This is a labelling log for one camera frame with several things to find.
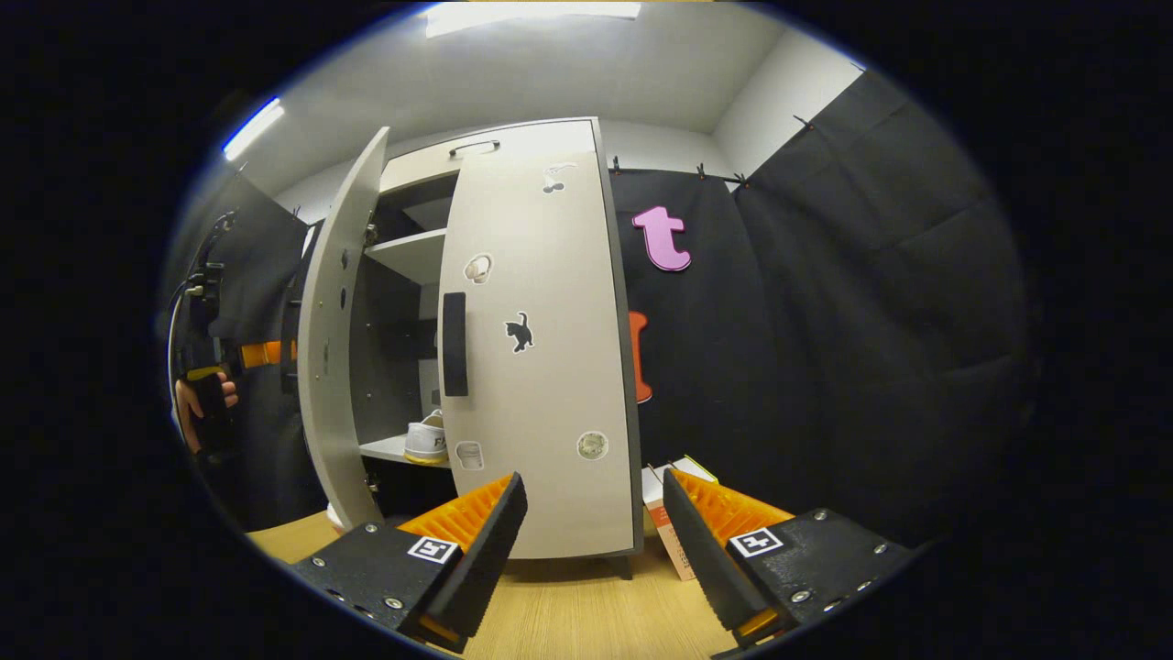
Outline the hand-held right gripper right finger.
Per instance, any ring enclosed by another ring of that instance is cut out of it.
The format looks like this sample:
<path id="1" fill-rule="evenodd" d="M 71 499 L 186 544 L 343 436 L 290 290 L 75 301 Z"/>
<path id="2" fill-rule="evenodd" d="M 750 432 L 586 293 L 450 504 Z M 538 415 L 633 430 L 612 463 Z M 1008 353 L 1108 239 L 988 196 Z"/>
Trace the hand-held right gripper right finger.
<path id="1" fill-rule="evenodd" d="M 738 647 L 821 625 L 922 554 L 827 506 L 789 513 L 674 467 L 662 483 L 685 558 Z"/>

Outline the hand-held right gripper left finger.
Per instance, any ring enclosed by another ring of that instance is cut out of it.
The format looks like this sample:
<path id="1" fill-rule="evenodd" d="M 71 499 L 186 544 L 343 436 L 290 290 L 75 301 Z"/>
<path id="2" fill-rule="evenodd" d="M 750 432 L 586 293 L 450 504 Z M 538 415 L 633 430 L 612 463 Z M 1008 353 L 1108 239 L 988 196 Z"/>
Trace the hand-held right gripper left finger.
<path id="1" fill-rule="evenodd" d="M 457 654 L 477 635 L 527 510 L 510 472 L 411 520 L 362 522 L 291 569 L 335 606 Z"/>

